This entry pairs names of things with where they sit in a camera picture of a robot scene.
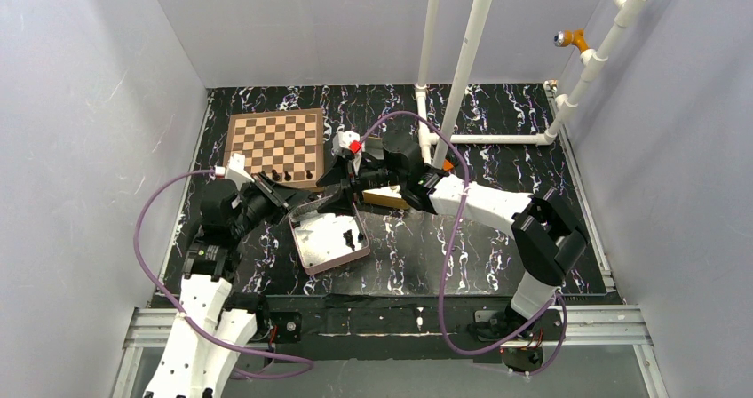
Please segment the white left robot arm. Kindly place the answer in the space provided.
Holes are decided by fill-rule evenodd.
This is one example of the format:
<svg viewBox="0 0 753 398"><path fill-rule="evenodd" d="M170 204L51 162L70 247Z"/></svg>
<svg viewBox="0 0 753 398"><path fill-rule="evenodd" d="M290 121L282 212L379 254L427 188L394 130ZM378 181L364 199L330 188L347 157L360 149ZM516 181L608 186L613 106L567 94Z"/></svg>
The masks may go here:
<svg viewBox="0 0 753 398"><path fill-rule="evenodd" d="M177 313L145 397L219 397L242 348L269 317L265 298L231 293L241 261L239 245L257 227L277 224L309 193L257 174L207 184L192 225Z"/></svg>

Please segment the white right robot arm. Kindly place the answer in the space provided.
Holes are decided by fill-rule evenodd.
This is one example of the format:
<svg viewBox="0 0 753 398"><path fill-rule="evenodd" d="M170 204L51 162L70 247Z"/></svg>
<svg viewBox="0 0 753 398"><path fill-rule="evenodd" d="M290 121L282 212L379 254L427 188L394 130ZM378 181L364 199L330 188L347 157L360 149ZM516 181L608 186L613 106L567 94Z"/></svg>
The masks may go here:
<svg viewBox="0 0 753 398"><path fill-rule="evenodd" d="M589 245L583 223L553 188L534 194L507 192L465 183L426 163L417 142L389 136L370 153L358 134L335 137L333 164L317 179L319 187L338 187L319 209L348 214L365 191L396 186L409 207L435 215L460 213L492 227L516 244L525 273L508 313L531 319L562 285Z"/></svg>

